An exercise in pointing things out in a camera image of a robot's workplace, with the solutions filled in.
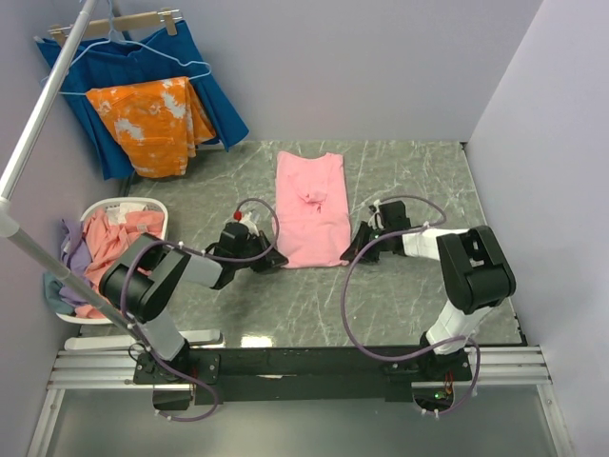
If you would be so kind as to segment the silver clothes rack pole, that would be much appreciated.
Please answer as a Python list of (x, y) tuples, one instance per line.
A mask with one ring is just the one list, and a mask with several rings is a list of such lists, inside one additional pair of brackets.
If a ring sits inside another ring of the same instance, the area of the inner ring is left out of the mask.
[(78, 292), (88, 303), (102, 312), (113, 325), (134, 340), (139, 340), (137, 328), (123, 317), (120, 311), (109, 304), (99, 293), (86, 286), (59, 260), (48, 253), (37, 243), (18, 222), (10, 216), (10, 201), (16, 186), (22, 177), (28, 160), (38, 141), (39, 135), (47, 121), (52, 105), (62, 87), (69, 65), (72, 63), (77, 48), (82, 41), (90, 23), (90, 17), (96, 8), (95, 0), (83, 3), (66, 44), (52, 67), (49, 79), (43, 86), (40, 95), (29, 115), (28, 121), (20, 134), (9, 161), (1, 174), (1, 237), (11, 242), (39, 266), (51, 272), (57, 279)]

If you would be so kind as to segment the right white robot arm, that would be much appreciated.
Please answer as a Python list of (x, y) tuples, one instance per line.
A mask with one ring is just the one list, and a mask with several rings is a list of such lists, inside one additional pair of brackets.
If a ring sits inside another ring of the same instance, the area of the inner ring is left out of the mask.
[(517, 282), (490, 227), (442, 228), (444, 211), (418, 200), (437, 210), (440, 219), (414, 226), (402, 197), (377, 200), (341, 259), (354, 268), (360, 262), (374, 264), (381, 253), (391, 252), (440, 264), (447, 301), (415, 352), (421, 375), (438, 380), (451, 368), (450, 356), (470, 342), (492, 309), (515, 293)]

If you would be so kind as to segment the pink t-shirt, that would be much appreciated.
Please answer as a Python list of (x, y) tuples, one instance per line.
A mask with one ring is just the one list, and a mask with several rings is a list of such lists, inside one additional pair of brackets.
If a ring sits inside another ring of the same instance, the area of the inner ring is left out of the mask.
[(277, 155), (278, 251), (297, 268), (344, 266), (351, 226), (344, 158), (327, 153), (314, 159), (281, 151)]

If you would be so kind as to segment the blue pleated skirt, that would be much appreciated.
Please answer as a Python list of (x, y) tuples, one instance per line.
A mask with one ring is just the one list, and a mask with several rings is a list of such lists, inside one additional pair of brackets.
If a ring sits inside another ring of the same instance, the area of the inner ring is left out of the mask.
[(127, 155), (112, 139), (102, 120), (83, 95), (90, 89), (144, 83), (187, 76), (218, 134), (209, 144), (221, 143), (226, 149), (249, 134), (246, 123), (226, 97), (213, 75), (203, 64), (188, 25), (176, 24), (177, 33), (160, 29), (139, 42), (117, 43), (103, 39), (83, 41), (62, 86), (65, 100), (95, 147), (103, 176), (127, 178), (134, 168)]

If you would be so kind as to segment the lavender garment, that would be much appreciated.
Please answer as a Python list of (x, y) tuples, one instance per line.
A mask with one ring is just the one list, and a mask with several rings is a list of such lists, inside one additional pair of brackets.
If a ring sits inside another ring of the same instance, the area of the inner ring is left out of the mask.
[[(83, 237), (83, 223), (63, 219), (61, 228), (64, 239), (61, 243), (60, 260), (90, 287), (91, 281), (86, 277), (86, 270), (91, 263), (91, 254)], [(59, 295), (72, 308), (72, 314), (79, 318), (89, 317), (92, 307), (71, 288), (62, 286)]]

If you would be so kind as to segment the grey blue garment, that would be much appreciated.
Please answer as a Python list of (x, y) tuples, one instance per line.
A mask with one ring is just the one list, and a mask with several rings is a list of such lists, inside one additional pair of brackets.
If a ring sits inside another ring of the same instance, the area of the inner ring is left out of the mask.
[(67, 303), (60, 294), (63, 284), (51, 273), (43, 274), (43, 292), (46, 304), (56, 314), (73, 316), (74, 306)]

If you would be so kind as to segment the salmon orange t-shirt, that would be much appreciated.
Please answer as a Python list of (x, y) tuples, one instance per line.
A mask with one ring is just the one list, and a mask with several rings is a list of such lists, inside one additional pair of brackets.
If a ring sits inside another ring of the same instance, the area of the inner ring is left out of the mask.
[(83, 235), (91, 257), (85, 278), (95, 292), (106, 271), (140, 237), (149, 233), (161, 237), (165, 215), (156, 210), (123, 211), (115, 213), (97, 209), (85, 220)]

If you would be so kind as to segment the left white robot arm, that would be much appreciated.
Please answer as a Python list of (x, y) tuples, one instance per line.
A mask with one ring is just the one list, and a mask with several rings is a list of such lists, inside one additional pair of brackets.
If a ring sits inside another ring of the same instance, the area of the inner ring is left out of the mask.
[(287, 263), (265, 233), (251, 224), (225, 224), (219, 240), (204, 253), (146, 233), (107, 269), (99, 282), (99, 292), (135, 326), (145, 346), (157, 354), (158, 373), (168, 382), (177, 383), (189, 374), (190, 344), (177, 330), (166, 307), (180, 281), (219, 290), (240, 269), (265, 273)]

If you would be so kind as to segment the orange tie-dye cloth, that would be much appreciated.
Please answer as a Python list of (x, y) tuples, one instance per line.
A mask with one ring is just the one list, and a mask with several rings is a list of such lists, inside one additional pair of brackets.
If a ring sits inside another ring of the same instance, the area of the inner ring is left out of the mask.
[(216, 137), (185, 76), (91, 89), (86, 97), (135, 172), (146, 178), (184, 175), (196, 147)]

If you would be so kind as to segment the white laundry basket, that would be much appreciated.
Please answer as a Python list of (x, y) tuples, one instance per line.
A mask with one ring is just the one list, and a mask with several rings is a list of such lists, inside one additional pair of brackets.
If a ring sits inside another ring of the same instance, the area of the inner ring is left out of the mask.
[[(165, 215), (165, 222), (162, 229), (161, 239), (164, 239), (167, 235), (167, 223), (168, 223), (168, 212), (166, 206), (158, 200), (144, 197), (117, 197), (117, 198), (109, 198), (105, 200), (101, 200), (93, 205), (91, 205), (88, 209), (84, 211), (82, 216), (80, 217), (80, 221), (85, 223), (85, 220), (89, 218), (97, 209), (104, 209), (108, 212), (115, 213), (117, 209), (121, 209), (123, 211), (133, 211), (133, 210), (156, 210), (160, 211)], [(101, 312), (95, 309), (93, 306), (91, 313), (88, 318), (79, 318), (75, 314), (73, 316), (69, 315), (60, 315), (56, 314), (56, 316), (67, 323), (75, 324), (75, 325), (89, 325), (89, 326), (103, 326), (108, 325), (110, 320), (104, 317)]]

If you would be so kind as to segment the black base beam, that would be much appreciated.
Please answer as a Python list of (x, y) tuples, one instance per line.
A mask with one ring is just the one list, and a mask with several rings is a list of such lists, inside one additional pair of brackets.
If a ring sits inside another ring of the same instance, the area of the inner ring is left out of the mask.
[(400, 361), (409, 347), (378, 347), (376, 360), (356, 348), (194, 348), (186, 373), (213, 387), (188, 385), (141, 354), (133, 372), (136, 386), (152, 387), (155, 405), (184, 410), (187, 403), (383, 399), (412, 401), (419, 382), (468, 382), (472, 371), (464, 350), (444, 361), (434, 354)]

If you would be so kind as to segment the wooden clip hanger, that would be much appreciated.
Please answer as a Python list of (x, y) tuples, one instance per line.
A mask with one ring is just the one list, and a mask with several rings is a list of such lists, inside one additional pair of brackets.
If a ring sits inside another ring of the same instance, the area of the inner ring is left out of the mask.
[[(169, 35), (175, 35), (177, 33), (176, 24), (183, 19), (184, 16), (180, 10), (162, 9), (118, 16), (113, 20), (112, 24), (121, 34), (139, 29), (164, 27)], [(109, 19), (90, 21), (84, 31), (83, 37), (89, 39), (107, 36), (110, 33), (110, 24)], [(72, 29), (73, 25), (66, 27), (59, 25), (51, 26), (49, 36), (60, 46), (63, 46)]]

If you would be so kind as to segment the aluminium rail frame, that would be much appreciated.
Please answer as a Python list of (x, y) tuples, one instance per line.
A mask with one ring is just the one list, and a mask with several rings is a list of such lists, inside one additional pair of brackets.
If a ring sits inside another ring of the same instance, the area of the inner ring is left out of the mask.
[[(58, 352), (47, 394), (31, 439), (28, 456), (45, 456), (62, 406), (71, 389), (127, 389), (135, 362), (124, 350)], [(479, 387), (535, 386), (559, 456), (576, 454), (564, 422), (552, 379), (539, 347), (483, 347)]]

